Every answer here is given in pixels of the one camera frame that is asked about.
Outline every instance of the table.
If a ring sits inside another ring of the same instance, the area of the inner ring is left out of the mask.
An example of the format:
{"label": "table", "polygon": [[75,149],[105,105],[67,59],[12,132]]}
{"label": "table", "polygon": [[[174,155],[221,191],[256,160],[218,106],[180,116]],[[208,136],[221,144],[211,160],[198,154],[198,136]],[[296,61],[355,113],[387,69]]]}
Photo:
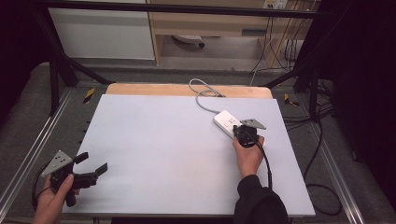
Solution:
{"label": "table", "polygon": [[[264,149],[274,191],[290,217],[313,216],[315,211],[271,92],[265,88],[214,88],[229,97],[203,97],[200,102],[227,108],[239,119],[255,116],[266,125],[267,130],[259,130],[259,134],[267,139]],[[86,173],[108,162],[108,171],[96,186],[83,189],[77,204],[65,207],[65,213],[96,217],[233,214],[240,176],[232,140],[214,124],[214,114],[196,105],[186,90],[187,85],[171,84],[109,86],[78,152],[88,151],[90,158],[75,166],[76,173]],[[247,92],[256,98],[247,98]],[[265,169],[262,164],[258,172],[264,186]]]}

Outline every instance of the human hand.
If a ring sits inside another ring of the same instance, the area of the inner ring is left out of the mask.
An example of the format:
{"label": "human hand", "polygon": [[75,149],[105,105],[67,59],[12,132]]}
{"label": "human hand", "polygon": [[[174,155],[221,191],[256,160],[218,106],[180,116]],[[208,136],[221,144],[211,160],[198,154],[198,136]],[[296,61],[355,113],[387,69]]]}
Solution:
{"label": "human hand", "polygon": [[[259,135],[260,144],[264,143],[264,137]],[[233,139],[233,148],[238,160],[238,168],[241,177],[257,174],[260,164],[262,163],[262,152],[257,146],[245,148],[242,147],[236,137]]]}
{"label": "human hand", "polygon": [[43,188],[44,191],[40,194],[40,198],[38,200],[33,224],[60,223],[62,208],[64,207],[64,198],[67,192],[71,189],[73,181],[74,176],[69,175],[55,194],[53,189],[50,187],[50,176],[47,177]]}

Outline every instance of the cable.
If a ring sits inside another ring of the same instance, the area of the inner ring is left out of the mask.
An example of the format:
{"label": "cable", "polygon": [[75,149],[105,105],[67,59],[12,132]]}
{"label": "cable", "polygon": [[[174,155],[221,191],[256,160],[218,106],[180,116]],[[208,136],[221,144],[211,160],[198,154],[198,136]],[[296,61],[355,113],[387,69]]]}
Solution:
{"label": "cable", "polygon": [[[192,83],[193,81],[199,81],[199,82],[203,83],[209,90],[205,90],[205,91],[197,91],[197,90],[195,90],[195,89],[192,87],[192,85],[191,85],[191,83]],[[214,113],[214,114],[220,113],[220,112],[217,111],[217,110],[212,110],[212,109],[206,108],[206,107],[204,107],[203,105],[201,105],[201,103],[199,103],[198,98],[199,98],[199,96],[201,96],[201,95],[203,95],[203,96],[213,96],[213,97],[226,97],[224,94],[222,94],[222,93],[219,92],[219,91],[216,91],[215,89],[213,89],[212,87],[210,87],[208,84],[206,84],[204,81],[202,81],[201,79],[198,79],[198,78],[193,78],[192,80],[190,80],[190,82],[189,82],[189,87],[190,87],[190,89],[191,89],[192,91],[194,91],[194,92],[197,93],[197,95],[195,96],[195,102],[198,104],[198,106],[200,106],[202,109],[204,109],[204,110],[206,110],[206,111],[209,111],[209,112],[212,112],[212,113]]]}
{"label": "cable", "polygon": [[41,168],[40,168],[40,170],[37,172],[37,174],[35,175],[35,179],[34,179],[34,181],[33,181],[33,186],[32,186],[32,201],[31,201],[31,203],[32,203],[32,206],[33,206],[33,209],[37,209],[37,205],[38,205],[38,196],[42,193],[42,192],[44,192],[46,189],[48,189],[48,188],[46,188],[46,189],[43,189],[43,190],[41,190],[37,195],[35,194],[35,188],[36,188],[36,186],[37,186],[37,182],[38,182],[38,178],[40,177],[40,175],[43,173],[43,171],[47,168],[47,166],[49,165],[50,163],[49,162],[47,162],[46,164],[44,164]]}
{"label": "cable", "polygon": [[[268,30],[268,24],[270,23],[270,18],[268,17],[268,21],[267,21],[267,26],[265,27],[265,36],[264,36],[264,48],[262,49],[262,56],[264,55],[264,51],[266,49],[266,42],[267,42],[267,30]],[[251,74],[254,69],[257,68],[257,66],[259,66],[260,62],[262,61],[262,56],[260,56],[259,61],[256,63],[256,65],[253,67],[253,69],[251,69],[251,71],[249,72],[249,74]]]}
{"label": "cable", "polygon": [[[262,50],[262,52],[264,52],[267,48],[268,48],[268,45],[267,45],[266,47],[264,47],[264,49]],[[263,68],[263,69],[259,69],[259,70],[254,71],[253,77],[252,77],[251,80],[250,80],[249,86],[251,86],[251,84],[253,83],[254,77],[256,76],[256,73],[257,73],[257,72],[263,71],[263,70],[280,69],[280,68]]]}
{"label": "cable", "polygon": [[[270,17],[270,18],[271,18],[270,39],[272,39],[272,28],[273,28],[273,26],[274,26],[274,18],[272,18],[272,17]],[[280,62],[279,58],[277,58],[277,55],[276,55],[276,53],[275,53],[275,51],[274,51],[274,49],[273,49],[271,43],[269,43],[269,46],[270,46],[271,51],[274,53],[274,56],[275,56],[277,62],[279,63],[279,65],[280,65],[283,69],[287,70],[287,69],[286,69],[287,66],[283,66],[282,63]]]}
{"label": "cable", "polygon": [[[293,24],[293,30],[294,30],[294,26],[297,23],[298,20],[296,20]],[[297,34],[300,32],[300,30],[303,28],[303,24],[305,23],[305,20],[301,20],[300,24],[297,27],[296,32],[294,33],[294,35],[292,36],[291,39],[288,39],[287,43],[286,43],[286,47],[285,47],[285,51],[284,51],[284,56],[285,59],[287,60],[287,58],[289,57],[291,60],[296,60],[297,59]]]}
{"label": "cable", "polygon": [[245,130],[242,130],[245,134],[249,136],[250,139],[254,141],[254,144],[259,148],[260,152],[264,156],[265,163],[267,164],[267,174],[268,174],[268,188],[272,189],[273,183],[272,183],[272,173],[271,173],[271,168],[270,168],[270,163],[268,161],[267,155],[265,154],[264,148],[262,147],[262,144],[256,140],[254,137],[251,136],[250,133],[248,133]]}
{"label": "cable", "polygon": [[[321,145],[321,142],[322,142],[322,139],[323,139],[323,128],[322,128],[322,125],[321,125],[320,120],[321,120],[322,118],[324,118],[325,116],[327,116],[327,115],[329,115],[329,114],[331,114],[331,113],[333,112],[333,107],[332,107],[332,106],[325,107],[326,105],[330,105],[330,104],[331,104],[331,102],[327,102],[327,103],[321,105],[321,106],[319,107],[319,109],[318,109],[317,118],[318,118],[318,126],[319,126],[319,131],[320,131],[319,141],[318,141],[318,146],[317,146],[316,149],[315,149],[314,155],[312,156],[311,160],[309,161],[307,167],[305,168],[305,170],[304,170],[304,172],[303,172],[303,179],[304,179],[304,181],[306,180],[308,171],[309,171],[309,169],[311,168],[312,163],[313,163],[315,157],[318,155],[318,151],[319,151],[319,149],[320,149],[320,145]],[[304,125],[304,124],[306,124],[306,123],[312,121],[312,118],[311,118],[310,116],[296,117],[296,118],[283,117],[283,118],[284,118],[284,120],[285,120],[285,123],[291,123],[291,125],[298,125],[298,126],[293,127],[292,129],[295,129],[295,128],[297,128],[297,127],[300,127],[300,126],[302,126],[302,125]],[[336,198],[336,200],[337,200],[337,202],[338,202],[338,209],[337,209],[337,211],[335,211],[335,212],[327,212],[327,211],[324,211],[324,210],[318,208],[316,205],[313,204],[314,207],[315,207],[315,209],[317,209],[320,213],[322,213],[322,214],[324,214],[324,215],[327,215],[327,216],[338,216],[338,215],[341,213],[341,211],[342,211],[342,204],[341,204],[341,201],[340,201],[338,195],[336,194],[336,192],[335,192],[333,189],[331,189],[331,188],[329,188],[329,187],[327,187],[327,186],[324,186],[324,185],[320,185],[320,184],[306,184],[306,187],[307,187],[308,189],[309,189],[309,188],[322,188],[322,189],[326,189],[326,190],[328,190],[332,195],[335,196],[335,198]]]}
{"label": "cable", "polygon": [[[296,10],[296,8],[297,8],[297,6],[298,6],[298,2],[299,2],[299,0],[297,0],[297,1],[294,3],[294,8],[293,8],[292,10]],[[296,19],[296,20],[294,21],[294,24],[291,26],[291,27],[292,27],[292,30],[290,31],[290,33],[292,33],[292,32],[294,31],[295,24],[297,23],[297,21],[298,21],[298,19]],[[288,63],[286,64],[286,66],[289,64],[289,71],[291,71],[291,60],[288,60],[288,55],[289,55],[290,57],[292,56],[292,53],[293,53],[293,46],[294,46],[294,48],[295,48],[294,53],[295,53],[296,50],[297,50],[297,48],[296,48],[297,45],[294,45],[294,39],[295,39],[295,36],[296,36],[296,35],[297,35],[297,34],[294,35],[294,37],[291,39],[291,41],[288,39],[288,42],[287,42],[287,44],[286,44],[286,47],[283,48],[283,49],[284,49],[283,53],[284,53],[285,60],[286,60],[286,62],[288,62]]]}
{"label": "cable", "polygon": [[300,72],[300,70],[303,70],[303,68],[313,66],[312,63],[317,63],[321,59],[318,58],[320,53],[323,51],[323,48],[328,47],[326,45],[326,41],[328,41],[329,37],[333,34],[334,30],[337,28],[337,26],[340,24],[341,20],[345,17],[347,14],[347,11],[352,7],[353,3],[355,0],[349,0],[346,3],[346,6],[343,7],[343,12],[341,13],[340,17],[338,20],[333,24],[333,26],[330,27],[329,32],[324,34],[322,38],[318,41],[318,43],[308,52],[305,57],[303,57],[300,61],[298,66],[296,67],[298,70],[293,71],[294,73]]}

